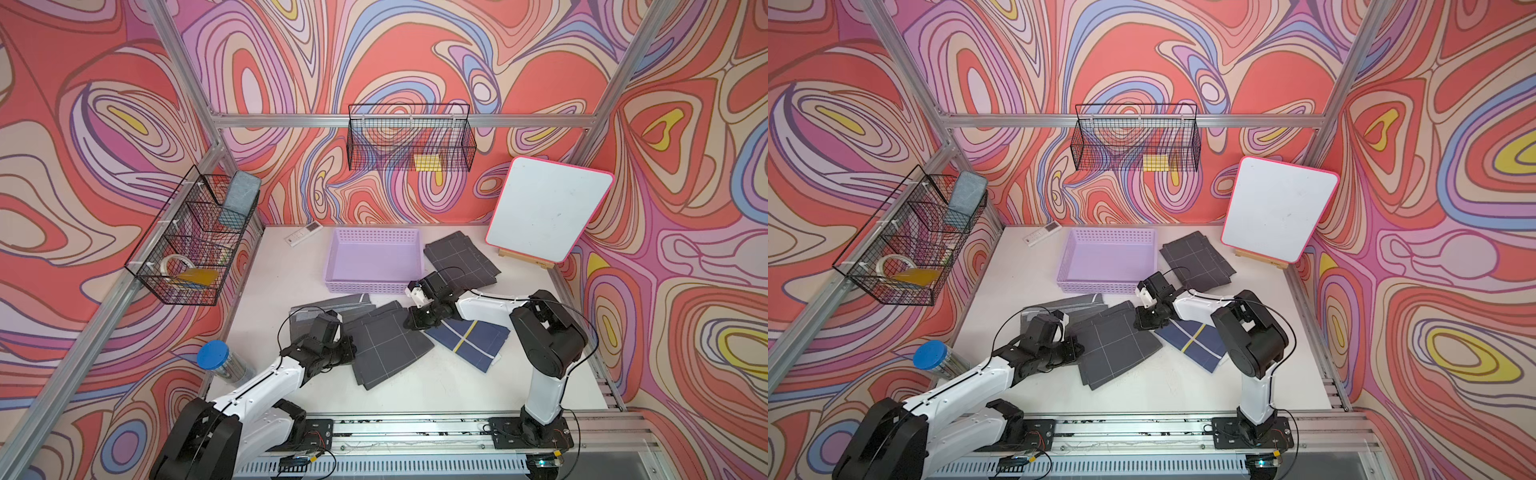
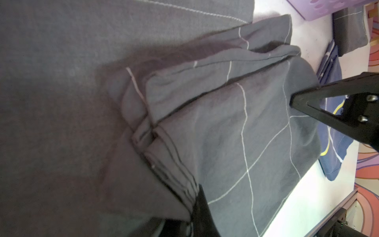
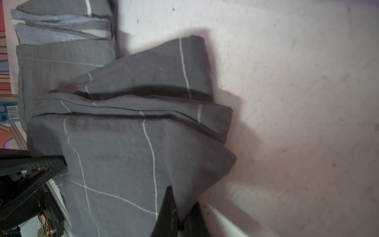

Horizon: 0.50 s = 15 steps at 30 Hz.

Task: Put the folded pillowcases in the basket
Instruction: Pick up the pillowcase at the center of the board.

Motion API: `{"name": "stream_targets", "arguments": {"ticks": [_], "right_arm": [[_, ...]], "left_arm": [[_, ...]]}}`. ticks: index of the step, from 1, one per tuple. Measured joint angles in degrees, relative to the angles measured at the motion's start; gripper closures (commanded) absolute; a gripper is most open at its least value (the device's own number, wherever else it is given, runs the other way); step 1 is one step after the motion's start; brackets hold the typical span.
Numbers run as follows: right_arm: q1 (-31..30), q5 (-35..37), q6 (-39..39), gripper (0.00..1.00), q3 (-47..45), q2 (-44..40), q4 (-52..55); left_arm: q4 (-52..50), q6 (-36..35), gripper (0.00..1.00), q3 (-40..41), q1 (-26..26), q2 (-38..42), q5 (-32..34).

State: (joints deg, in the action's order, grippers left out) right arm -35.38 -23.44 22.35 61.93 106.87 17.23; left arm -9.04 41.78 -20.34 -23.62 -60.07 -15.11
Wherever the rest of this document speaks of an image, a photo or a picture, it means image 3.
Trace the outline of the dark grey checked pillowcase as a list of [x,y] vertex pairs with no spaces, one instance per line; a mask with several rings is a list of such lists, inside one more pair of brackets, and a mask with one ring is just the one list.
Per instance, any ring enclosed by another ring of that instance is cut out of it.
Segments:
[[57,182],[74,236],[149,237],[168,186],[181,223],[230,172],[232,115],[214,102],[204,38],[190,36],[36,99],[28,149],[64,157]]

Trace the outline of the plain grey pillowcase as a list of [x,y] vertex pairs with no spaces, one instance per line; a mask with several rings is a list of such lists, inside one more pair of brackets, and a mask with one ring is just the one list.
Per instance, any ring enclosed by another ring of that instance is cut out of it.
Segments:
[[11,11],[21,127],[35,100],[116,59],[111,1],[27,1]]

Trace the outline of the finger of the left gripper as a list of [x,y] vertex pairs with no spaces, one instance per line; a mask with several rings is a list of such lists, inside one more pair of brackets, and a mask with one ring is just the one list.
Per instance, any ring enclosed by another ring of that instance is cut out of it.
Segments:
[[66,166],[62,156],[32,157],[28,151],[1,149],[1,220],[26,204],[38,205],[37,191]]

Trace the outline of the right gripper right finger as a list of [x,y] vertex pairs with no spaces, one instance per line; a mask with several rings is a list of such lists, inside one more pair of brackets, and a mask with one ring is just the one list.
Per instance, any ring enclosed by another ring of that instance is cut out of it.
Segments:
[[179,236],[210,237],[199,202],[194,205],[185,220],[179,224]]

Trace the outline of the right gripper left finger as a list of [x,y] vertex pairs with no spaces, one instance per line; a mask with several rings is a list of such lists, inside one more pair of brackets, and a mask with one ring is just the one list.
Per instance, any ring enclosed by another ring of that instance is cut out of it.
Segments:
[[166,188],[151,237],[178,237],[178,213],[171,186]]

